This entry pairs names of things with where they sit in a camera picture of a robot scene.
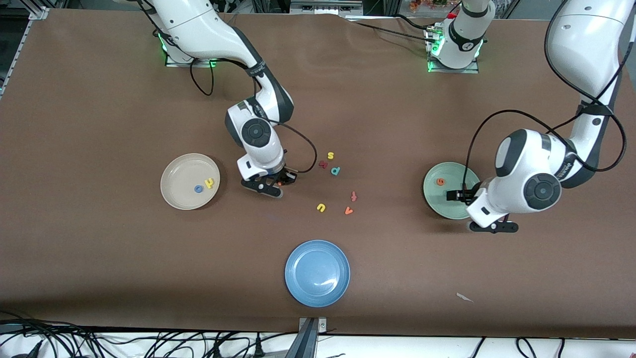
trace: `beige plate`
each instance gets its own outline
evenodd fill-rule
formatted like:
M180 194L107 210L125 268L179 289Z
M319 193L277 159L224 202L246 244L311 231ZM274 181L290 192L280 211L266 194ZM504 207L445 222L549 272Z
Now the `beige plate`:
M212 178L212 188L206 180ZM161 176L161 194L166 203L181 210L192 210L207 204L219 190L221 174L216 163L203 154L184 154L173 160Z

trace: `brown tabletop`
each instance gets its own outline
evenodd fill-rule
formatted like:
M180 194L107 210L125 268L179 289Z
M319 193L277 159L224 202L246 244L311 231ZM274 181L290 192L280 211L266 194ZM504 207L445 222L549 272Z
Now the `brown tabletop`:
M340 174L316 167L280 200L243 189L244 151L223 124L252 91L241 69L219 64L205 97L187 69L163 66L142 13L52 10L33 25L0 101L3 307L108 326L288 331L298 317L325 316L341 333L636 334L633 148L554 208L513 215L517 234L469 233L422 197L428 169L463 162L490 113L517 108L553 125L574 113L577 94L543 57L546 22L493 22L481 73L450 75L427 72L421 42L336 16L233 21L293 97L289 124L320 159L334 152ZM195 76L209 84L207 69ZM625 79L616 113L630 138L635 103ZM494 175L497 145L521 127L539 129L503 115L482 131L471 163L480 178ZM308 165L310 147L277 132L288 164ZM618 149L610 125L602 164ZM159 181L191 152L219 164L221 188L202 209L179 211ZM346 294L322 309L296 302L283 275L291 251L313 239L337 244L352 272Z

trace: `blue plate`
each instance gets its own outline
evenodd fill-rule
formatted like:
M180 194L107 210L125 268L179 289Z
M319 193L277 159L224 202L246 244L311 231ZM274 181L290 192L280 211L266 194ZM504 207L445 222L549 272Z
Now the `blue plate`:
M339 300L349 286L349 261L336 245L307 241L287 259L285 282L289 293L309 307L326 307Z

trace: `table surface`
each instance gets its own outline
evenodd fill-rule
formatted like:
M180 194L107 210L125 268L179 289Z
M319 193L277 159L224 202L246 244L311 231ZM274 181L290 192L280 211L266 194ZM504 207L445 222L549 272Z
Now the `table surface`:
M334 152L340 174L316 168L280 200L243 189L244 152L223 124L252 91L241 69L217 66L205 97L188 69L163 66L142 13L51 10L0 101L3 307L102 326L289 331L298 317L324 316L358 334L636 333L633 150L554 208L513 215L514 235L470 233L422 197L428 169L462 162L490 113L517 108L553 125L571 117L577 94L543 57L546 22L493 22L481 73L450 75L426 71L417 40L336 16L231 21L292 95L289 124L320 159ZM398 20L374 24L417 34ZM195 76L205 86L209 72ZM635 99L623 81L616 113L630 138ZM494 175L497 145L521 127L538 129L503 115L482 131L471 159L480 178ZM277 132L288 164L306 166L309 146ZM602 163L618 150L610 126ZM191 152L217 162L221 188L203 208L179 211L159 181ZM313 239L337 244L352 271L346 294L321 309L296 302L283 275L291 251Z

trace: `mint green plate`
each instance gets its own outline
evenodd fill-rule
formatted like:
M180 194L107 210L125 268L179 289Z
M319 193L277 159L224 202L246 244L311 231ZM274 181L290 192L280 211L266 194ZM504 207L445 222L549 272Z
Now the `mint green plate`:
M469 217L466 212L466 204L461 201L446 200L447 191L460 190L462 188L464 168L466 167L459 163L439 163L431 168L424 178L422 190L426 201L436 213L445 218L461 220ZM437 184L438 178L444 179L444 185ZM466 187L470 189L477 183L479 183L479 178L469 168L468 173L466 173Z

